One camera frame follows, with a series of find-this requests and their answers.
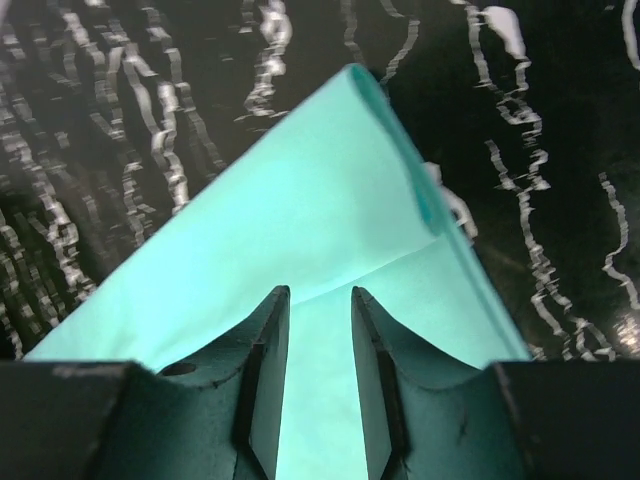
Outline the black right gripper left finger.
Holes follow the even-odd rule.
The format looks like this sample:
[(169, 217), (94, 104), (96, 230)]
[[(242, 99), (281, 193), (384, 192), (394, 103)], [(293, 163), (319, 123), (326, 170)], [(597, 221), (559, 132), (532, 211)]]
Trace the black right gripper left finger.
[(290, 291), (160, 372), (134, 362), (5, 362), (5, 479), (272, 479)]

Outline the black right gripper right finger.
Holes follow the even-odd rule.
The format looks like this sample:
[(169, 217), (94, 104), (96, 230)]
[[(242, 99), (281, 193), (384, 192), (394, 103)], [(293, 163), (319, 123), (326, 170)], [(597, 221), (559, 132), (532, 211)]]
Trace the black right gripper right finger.
[(504, 361), (477, 369), (351, 294), (372, 479), (635, 479), (635, 360)]

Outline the turquoise t-shirt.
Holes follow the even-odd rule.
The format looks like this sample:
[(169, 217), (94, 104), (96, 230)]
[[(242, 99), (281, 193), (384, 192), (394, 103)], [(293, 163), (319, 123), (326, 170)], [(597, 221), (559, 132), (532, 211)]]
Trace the turquoise t-shirt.
[(291, 291), (277, 475), (362, 479), (354, 287), (474, 367), (529, 353), (374, 77), (344, 67), (199, 193), (32, 351), (153, 371)]

